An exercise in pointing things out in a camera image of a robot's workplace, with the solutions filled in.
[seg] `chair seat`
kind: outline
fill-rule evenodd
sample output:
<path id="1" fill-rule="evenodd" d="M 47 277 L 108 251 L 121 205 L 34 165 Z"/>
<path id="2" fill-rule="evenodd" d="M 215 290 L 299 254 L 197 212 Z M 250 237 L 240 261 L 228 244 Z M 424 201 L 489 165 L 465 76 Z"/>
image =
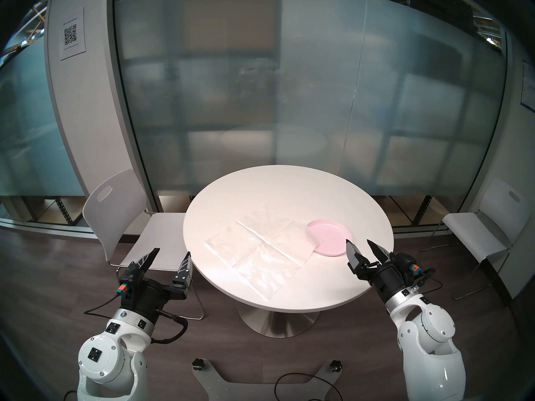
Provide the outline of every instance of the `chair seat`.
<path id="1" fill-rule="evenodd" d="M 153 214 L 121 266 L 128 266 L 150 253 L 154 247 L 159 247 L 160 251 L 150 269 L 178 270 L 188 252 L 182 232 L 185 216 L 185 213 Z"/>
<path id="2" fill-rule="evenodd" d="M 479 263 L 487 256 L 507 248 L 492 235 L 475 213 L 448 214 L 442 221 Z"/>

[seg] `wooden floor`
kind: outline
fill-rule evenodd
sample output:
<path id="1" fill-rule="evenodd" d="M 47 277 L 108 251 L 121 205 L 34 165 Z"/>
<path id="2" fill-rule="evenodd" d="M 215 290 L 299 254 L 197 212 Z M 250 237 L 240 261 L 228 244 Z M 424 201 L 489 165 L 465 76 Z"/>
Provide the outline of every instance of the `wooden floor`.
<path id="1" fill-rule="evenodd" d="M 436 278 L 445 286 L 427 296 L 455 320 L 453 341 L 463 355 L 465 395 L 473 396 L 500 376 L 517 348 L 518 334 L 510 310 L 503 307 L 492 288 L 461 301 L 451 298 L 453 292 L 487 279 L 477 272 L 471 283 L 466 278 L 459 282 L 476 265 L 462 246 L 419 252 L 423 246 L 448 240 L 449 236 L 396 240 L 395 251 L 415 256 L 424 268 L 437 269 Z M 130 248 L 129 244 L 119 244 L 114 260 L 122 260 Z M 63 394 L 78 384 L 76 359 L 81 344 L 105 326 L 104 319 L 82 312 L 114 295 L 114 270 L 104 262 L 97 242 L 3 229 L 0 261 L 0 330 L 51 398 L 63 399 Z M 170 283 L 170 273 L 149 273 L 151 278 Z M 407 399 L 396 329 L 373 291 L 322 312 L 302 335 L 276 340 L 249 329 L 234 301 L 200 275 L 194 275 L 194 284 L 206 318 L 191 321 L 180 340 L 152 345 L 143 353 L 152 399 L 206 400 L 190 370 L 191 362 L 200 357 L 210 359 L 228 381 L 257 383 L 274 383 L 288 372 L 314 373 L 324 361 L 339 359 L 344 368 L 336 386 L 345 400 Z M 425 287 L 434 286 L 429 281 Z M 113 302 L 100 313 L 113 314 L 117 307 Z M 199 312 L 193 295 L 183 302 L 170 302 L 165 309 L 182 315 Z M 173 336 L 177 327 L 161 318 L 153 336 Z M 329 396 L 337 399 L 336 394 Z"/>

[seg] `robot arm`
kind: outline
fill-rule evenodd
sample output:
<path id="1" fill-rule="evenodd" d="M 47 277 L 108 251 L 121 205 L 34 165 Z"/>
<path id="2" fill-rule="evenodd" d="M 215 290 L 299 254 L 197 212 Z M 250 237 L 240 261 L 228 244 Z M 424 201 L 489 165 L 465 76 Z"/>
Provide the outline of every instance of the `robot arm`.
<path id="1" fill-rule="evenodd" d="M 370 240 L 368 244 L 378 258 L 375 263 L 369 262 L 346 240 L 348 266 L 359 279 L 374 287 L 396 325 L 409 400 L 462 400 L 466 373 L 461 353 L 452 342 L 453 319 L 418 292 L 434 270 L 422 272 L 414 257 L 388 253 Z M 408 314 L 416 307 L 421 313 L 407 321 Z"/>
<path id="2" fill-rule="evenodd" d="M 121 306 L 108 321 L 106 329 L 89 338 L 78 353 L 80 381 L 78 400 L 145 401 L 149 399 L 147 364 L 143 350 L 151 343 L 171 343 L 184 334 L 188 322 L 163 310 L 172 299 L 183 300 L 191 281 L 191 256 L 187 253 L 173 277 L 173 286 L 145 278 L 159 249 L 138 262 L 132 262 L 120 277 Z M 167 340 L 151 338 L 159 316 L 182 325 L 182 330 Z M 102 396 L 102 388 L 113 391 L 112 398 Z"/>

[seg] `clear plastic bag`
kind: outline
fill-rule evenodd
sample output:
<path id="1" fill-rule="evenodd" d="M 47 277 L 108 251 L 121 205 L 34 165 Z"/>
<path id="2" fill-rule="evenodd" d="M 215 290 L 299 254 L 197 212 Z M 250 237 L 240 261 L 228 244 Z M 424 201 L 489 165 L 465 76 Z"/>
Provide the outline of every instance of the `clear plastic bag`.
<path id="1" fill-rule="evenodd" d="M 269 300 L 292 278 L 300 266 L 269 244 L 262 243 L 238 261 L 234 269 Z"/>
<path id="2" fill-rule="evenodd" d="M 271 239 L 291 222 L 291 219 L 279 216 L 266 207 L 262 207 L 238 219 L 239 224 L 255 233 L 264 241 Z"/>
<path id="3" fill-rule="evenodd" d="M 322 240 L 316 237 L 310 228 L 296 221 L 292 221 L 268 241 L 271 247 L 290 258 L 299 267 L 321 243 Z"/>
<path id="4" fill-rule="evenodd" d="M 306 225 L 262 207 L 205 244 L 269 300 L 321 242 Z"/>
<path id="5" fill-rule="evenodd" d="M 229 266 L 251 253 L 262 240 L 244 226 L 233 222 L 215 236 L 206 240 L 208 249 Z"/>

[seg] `white round table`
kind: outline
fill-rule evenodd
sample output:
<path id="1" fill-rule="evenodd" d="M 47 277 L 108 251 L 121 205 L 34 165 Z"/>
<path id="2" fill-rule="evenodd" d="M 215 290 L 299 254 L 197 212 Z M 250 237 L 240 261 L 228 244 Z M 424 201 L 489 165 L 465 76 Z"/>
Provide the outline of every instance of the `white round table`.
<path id="1" fill-rule="evenodd" d="M 313 252 L 270 300 L 260 296 L 204 243 L 264 205 L 304 224 L 317 219 L 343 224 L 370 261 L 377 258 L 367 239 L 393 251 L 394 234 L 384 211 L 362 189 L 336 175 L 300 166 L 266 165 L 236 171 L 212 182 L 186 212 L 184 242 L 197 270 L 234 298 L 245 323 L 263 335 L 297 335 L 315 322 L 320 311 L 350 302 L 370 287 L 351 272 L 345 253 L 326 257 Z"/>

